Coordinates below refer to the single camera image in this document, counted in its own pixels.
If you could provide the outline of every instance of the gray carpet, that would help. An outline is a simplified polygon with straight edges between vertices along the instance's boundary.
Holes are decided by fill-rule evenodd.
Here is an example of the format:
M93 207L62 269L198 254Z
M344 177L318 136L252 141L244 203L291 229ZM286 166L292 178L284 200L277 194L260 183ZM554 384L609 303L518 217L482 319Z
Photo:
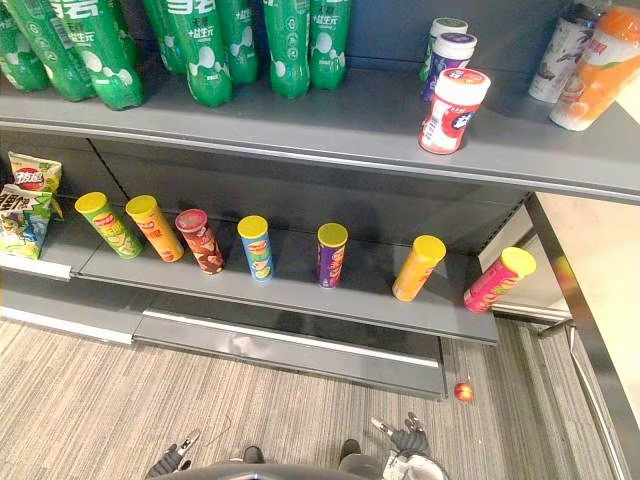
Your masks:
M453 479L612 478L564 338L498 325L497 348L444 341L449 390L475 389L464 404L0 321L0 478L141 479L196 427L194 466L258 444L272 461L336 467L349 437L386 459L368 419L399 426L408 410Z

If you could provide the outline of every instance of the shoe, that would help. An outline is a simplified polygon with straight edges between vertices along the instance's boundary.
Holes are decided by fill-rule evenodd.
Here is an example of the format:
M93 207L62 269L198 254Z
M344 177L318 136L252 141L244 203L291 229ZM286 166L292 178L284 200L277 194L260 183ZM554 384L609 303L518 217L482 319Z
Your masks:
M351 455L352 453L362 453L360 450L360 444L357 440L350 438L346 442L342 444L342 450L340 450L340 461L344 460L345 457Z
M244 463L265 463L262 450L254 445L246 448L242 455L242 461Z

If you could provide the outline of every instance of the green plastic bottle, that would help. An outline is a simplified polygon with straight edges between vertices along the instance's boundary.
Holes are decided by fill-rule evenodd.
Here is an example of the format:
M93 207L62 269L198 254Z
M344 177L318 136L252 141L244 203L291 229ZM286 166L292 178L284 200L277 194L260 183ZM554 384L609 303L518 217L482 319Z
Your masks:
M158 39L160 58L164 68L174 75L187 73L187 64L178 47L176 33L172 30L171 19L167 11L165 0L144 0L144 8L151 20L151 26Z
M164 0L171 28L187 61L193 98L208 107L231 100L233 85L214 0Z
M82 59L48 0L3 0L54 87L68 100L94 97Z
M89 70L93 88L113 110L144 101L142 82L129 63L110 0L50 0Z
M0 69L7 80L23 92L42 90L49 86L47 73L31 45L20 33L18 25L0 3Z
M311 83L333 90L347 73L351 0L311 0Z
M253 12L249 0L216 0L222 40L227 49L233 83L258 78L258 56L253 43Z
M309 0L262 0L271 50L271 88L287 98L309 91Z

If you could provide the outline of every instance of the orange juice bottle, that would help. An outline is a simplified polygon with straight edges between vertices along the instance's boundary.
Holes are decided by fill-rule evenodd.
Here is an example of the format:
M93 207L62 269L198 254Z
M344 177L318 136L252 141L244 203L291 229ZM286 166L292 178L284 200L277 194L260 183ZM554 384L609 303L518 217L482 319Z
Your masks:
M586 130L639 73L640 10L614 7L598 22L549 118L567 130Z

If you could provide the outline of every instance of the shelf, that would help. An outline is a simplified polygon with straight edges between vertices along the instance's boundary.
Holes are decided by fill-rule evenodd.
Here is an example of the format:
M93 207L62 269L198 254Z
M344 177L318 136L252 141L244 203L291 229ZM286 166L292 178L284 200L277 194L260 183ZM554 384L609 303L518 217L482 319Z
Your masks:
M60 199L64 222L51 220L40 260L0 253L0 268L69 280L102 243L91 225L73 209L73 201Z
M2 273L3 318L88 337L130 344L155 293L96 282L69 283L15 272Z
M426 106L416 75L352 69L338 90L298 100L266 78L236 89L220 108L197 105L186 81L147 65L149 100L114 112L98 99L65 101L52 89L0 87L0 128L272 157L316 165L404 172L640 203L640 127L614 105L588 131L547 119L550 105L526 95L523 78L494 78L465 146L437 156L417 145Z
M409 248L350 241L336 289L315 283L316 235L270 230L276 276L256 282L249 275L236 224L212 222L227 262L217 275L203 274L190 253L165 263L147 245L132 260L121 260L102 244L79 275L103 282L238 302L278 310L333 317L358 323L495 344L492 314L474 314L462 305L466 275L477 261L448 255L417 299L395 299L391 285Z
M445 393L436 337L370 325L160 294L134 338L413 395Z

